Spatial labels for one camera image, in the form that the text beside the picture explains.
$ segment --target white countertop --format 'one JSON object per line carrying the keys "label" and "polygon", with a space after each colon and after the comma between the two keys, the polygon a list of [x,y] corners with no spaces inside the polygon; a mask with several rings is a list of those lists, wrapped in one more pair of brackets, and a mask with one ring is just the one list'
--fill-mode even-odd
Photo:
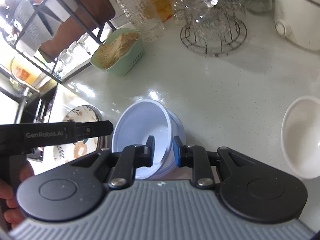
{"label": "white countertop", "polygon": [[[61,99],[70,92],[59,85],[50,122],[62,120],[62,109],[88,103],[116,125],[129,105],[152,98],[181,119],[187,143],[211,151],[228,146],[292,173],[281,151],[281,123],[296,98],[320,97],[320,56],[280,38],[271,16],[248,14],[245,23],[245,43],[229,56],[212,58],[185,48],[180,28],[167,22],[166,33],[145,44],[145,55],[126,76],[88,67],[65,84],[76,87],[76,103],[72,95]],[[190,175],[188,168],[176,172]],[[319,230],[320,179],[304,183],[309,198],[301,219]]]}

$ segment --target plate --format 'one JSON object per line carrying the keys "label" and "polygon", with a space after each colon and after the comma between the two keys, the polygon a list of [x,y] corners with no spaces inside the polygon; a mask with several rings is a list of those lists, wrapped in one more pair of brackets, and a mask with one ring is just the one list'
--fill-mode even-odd
{"label": "plate", "polygon": [[[92,106],[78,106],[72,109],[64,118],[63,122],[96,122],[101,121],[100,113]],[[99,138],[89,138],[78,141],[54,146],[53,158],[58,165],[65,164],[81,156],[97,150]]]}

